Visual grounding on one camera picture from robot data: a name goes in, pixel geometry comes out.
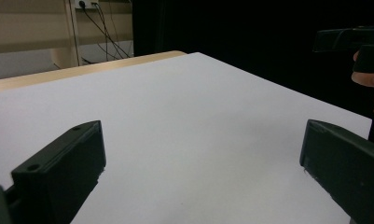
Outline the black curtain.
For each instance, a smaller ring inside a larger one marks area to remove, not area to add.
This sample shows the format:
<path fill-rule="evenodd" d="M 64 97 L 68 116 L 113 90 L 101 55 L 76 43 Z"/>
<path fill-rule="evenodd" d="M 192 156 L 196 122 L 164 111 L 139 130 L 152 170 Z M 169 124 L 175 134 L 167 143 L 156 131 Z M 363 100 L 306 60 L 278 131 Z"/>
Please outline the black curtain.
<path fill-rule="evenodd" d="M 374 24 L 374 0 L 131 0 L 137 56 L 201 52 L 360 115 L 374 88 L 351 80 L 351 51 L 315 52 L 317 32 Z"/>

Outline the light wooden table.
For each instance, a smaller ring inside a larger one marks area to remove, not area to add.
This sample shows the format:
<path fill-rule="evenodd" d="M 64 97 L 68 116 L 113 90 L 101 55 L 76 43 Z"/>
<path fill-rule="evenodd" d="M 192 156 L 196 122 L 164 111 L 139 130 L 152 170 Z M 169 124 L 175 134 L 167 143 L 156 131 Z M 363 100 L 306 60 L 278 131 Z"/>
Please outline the light wooden table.
<path fill-rule="evenodd" d="M 55 81 L 59 79 L 77 77 L 90 73 L 102 72 L 105 70 L 117 69 L 120 67 L 132 66 L 141 63 L 151 63 L 154 61 L 160 61 L 183 55 L 185 55 L 183 51 L 171 50 L 117 61 L 95 63 L 90 65 L 83 65 L 78 67 L 60 69 L 56 71 L 48 71 L 20 77 L 3 78 L 0 79 L 0 91 L 12 90 L 21 87 Z"/>

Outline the white power strip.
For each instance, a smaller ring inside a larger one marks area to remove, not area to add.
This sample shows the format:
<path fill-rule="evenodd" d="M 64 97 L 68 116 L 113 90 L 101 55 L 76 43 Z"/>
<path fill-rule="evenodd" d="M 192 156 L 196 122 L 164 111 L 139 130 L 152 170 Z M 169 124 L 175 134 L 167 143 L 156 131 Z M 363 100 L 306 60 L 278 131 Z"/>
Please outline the white power strip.
<path fill-rule="evenodd" d="M 99 5 L 99 0 L 75 0 L 75 9 L 94 9 Z"/>

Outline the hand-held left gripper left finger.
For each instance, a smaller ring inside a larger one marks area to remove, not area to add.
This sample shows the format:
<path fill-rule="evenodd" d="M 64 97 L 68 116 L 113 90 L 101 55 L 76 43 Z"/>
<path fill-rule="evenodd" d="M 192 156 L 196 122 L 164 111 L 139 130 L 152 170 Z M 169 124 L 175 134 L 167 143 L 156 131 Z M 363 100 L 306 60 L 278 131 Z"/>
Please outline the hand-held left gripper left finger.
<path fill-rule="evenodd" d="M 11 172 L 23 224 L 71 224 L 105 166 L 99 120 L 63 133 Z"/>

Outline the white table cover sheet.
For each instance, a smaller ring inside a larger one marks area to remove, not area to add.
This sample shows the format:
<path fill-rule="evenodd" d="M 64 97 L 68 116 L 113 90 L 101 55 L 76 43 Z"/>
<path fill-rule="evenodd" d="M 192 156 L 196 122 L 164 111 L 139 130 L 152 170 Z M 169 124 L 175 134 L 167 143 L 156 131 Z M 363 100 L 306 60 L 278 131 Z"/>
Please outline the white table cover sheet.
<path fill-rule="evenodd" d="M 309 119 L 370 128 L 201 53 L 0 91 L 0 185 L 99 120 L 107 163 L 73 224 L 348 224 L 299 164 Z"/>

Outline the light wooden bench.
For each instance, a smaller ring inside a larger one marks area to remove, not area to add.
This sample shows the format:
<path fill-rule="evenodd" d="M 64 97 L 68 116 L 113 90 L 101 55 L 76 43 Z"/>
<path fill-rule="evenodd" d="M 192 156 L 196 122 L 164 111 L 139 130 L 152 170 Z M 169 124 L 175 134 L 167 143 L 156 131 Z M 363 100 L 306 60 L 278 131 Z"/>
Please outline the light wooden bench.
<path fill-rule="evenodd" d="M 82 64 L 82 45 L 133 40 L 132 0 L 99 0 L 75 9 L 75 0 L 0 0 L 0 53 L 50 49 L 61 68 Z"/>

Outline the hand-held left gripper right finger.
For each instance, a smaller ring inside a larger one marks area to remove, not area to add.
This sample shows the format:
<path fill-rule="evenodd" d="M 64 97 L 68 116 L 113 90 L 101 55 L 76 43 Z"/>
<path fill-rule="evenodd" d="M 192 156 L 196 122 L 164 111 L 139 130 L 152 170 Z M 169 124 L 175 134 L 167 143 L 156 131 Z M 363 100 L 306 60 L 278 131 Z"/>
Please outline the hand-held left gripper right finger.
<path fill-rule="evenodd" d="M 356 224 L 374 224 L 374 143 L 310 119 L 299 164 Z"/>

